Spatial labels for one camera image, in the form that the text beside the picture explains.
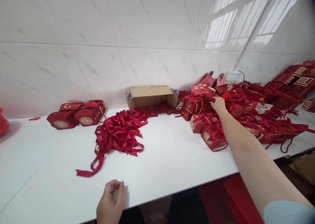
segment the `fingers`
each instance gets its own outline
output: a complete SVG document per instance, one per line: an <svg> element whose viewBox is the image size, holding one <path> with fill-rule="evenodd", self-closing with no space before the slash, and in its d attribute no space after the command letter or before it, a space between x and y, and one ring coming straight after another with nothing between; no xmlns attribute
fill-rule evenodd
<svg viewBox="0 0 315 224"><path fill-rule="evenodd" d="M119 185L118 199L117 199L116 205L119 205L122 207L124 205L124 199L125 199L125 184L122 181Z"/></svg>
<svg viewBox="0 0 315 224"><path fill-rule="evenodd" d="M112 180L105 185L103 195L105 196L105 199L107 201L112 200L112 191L114 190L115 187L118 187L119 185L120 185L120 182L117 180Z"/></svg>

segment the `hand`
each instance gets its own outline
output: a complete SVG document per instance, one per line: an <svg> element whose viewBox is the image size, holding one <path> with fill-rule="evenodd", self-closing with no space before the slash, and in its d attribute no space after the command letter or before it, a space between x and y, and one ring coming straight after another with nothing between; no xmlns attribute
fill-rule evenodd
<svg viewBox="0 0 315 224"><path fill-rule="evenodd" d="M112 201L112 194L118 190L117 201ZM96 221L98 224L118 224L124 205L125 184L117 180L108 182L103 196L96 209Z"/></svg>
<svg viewBox="0 0 315 224"><path fill-rule="evenodd" d="M217 114L226 111L225 101L222 97L213 97L214 102L210 102L212 108L217 112Z"/></svg>

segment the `open cardboard box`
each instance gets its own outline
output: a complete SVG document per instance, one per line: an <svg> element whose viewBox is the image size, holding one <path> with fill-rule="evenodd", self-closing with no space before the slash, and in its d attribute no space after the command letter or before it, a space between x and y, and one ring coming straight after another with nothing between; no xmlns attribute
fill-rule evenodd
<svg viewBox="0 0 315 224"><path fill-rule="evenodd" d="M172 107L176 108L178 91L167 85L160 86L135 86L126 93L126 99L130 110L155 105L166 100Z"/></svg>

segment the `white countertop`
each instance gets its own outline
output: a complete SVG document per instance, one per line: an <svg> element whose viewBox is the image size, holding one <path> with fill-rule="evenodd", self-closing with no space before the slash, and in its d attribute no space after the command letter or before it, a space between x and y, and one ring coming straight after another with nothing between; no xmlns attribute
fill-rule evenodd
<svg viewBox="0 0 315 224"><path fill-rule="evenodd" d="M123 109L108 110L107 116ZM315 129L315 114L300 109L293 123ZM42 117L10 120L0 138L0 223L76 224L96 218L105 184L113 179L127 186L125 208L137 206L238 172L230 149L212 152L189 122L166 114L140 128L144 151L138 157L112 150L101 170L90 178L95 158L96 126L56 130ZM287 154L280 145L267 151L272 159L314 147L315 134L297 136Z"/></svg>

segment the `wall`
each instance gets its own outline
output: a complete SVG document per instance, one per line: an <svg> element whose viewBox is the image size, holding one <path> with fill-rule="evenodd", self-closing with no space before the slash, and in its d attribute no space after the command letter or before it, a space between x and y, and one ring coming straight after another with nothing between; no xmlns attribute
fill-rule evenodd
<svg viewBox="0 0 315 224"><path fill-rule="evenodd" d="M307 4L297 0L275 21L283 11L269 2L0 0L0 106L7 118L47 115L69 100L120 108L131 86L187 89L205 72L235 67L268 81L315 54ZM262 43L269 13L280 24Z"/></svg>

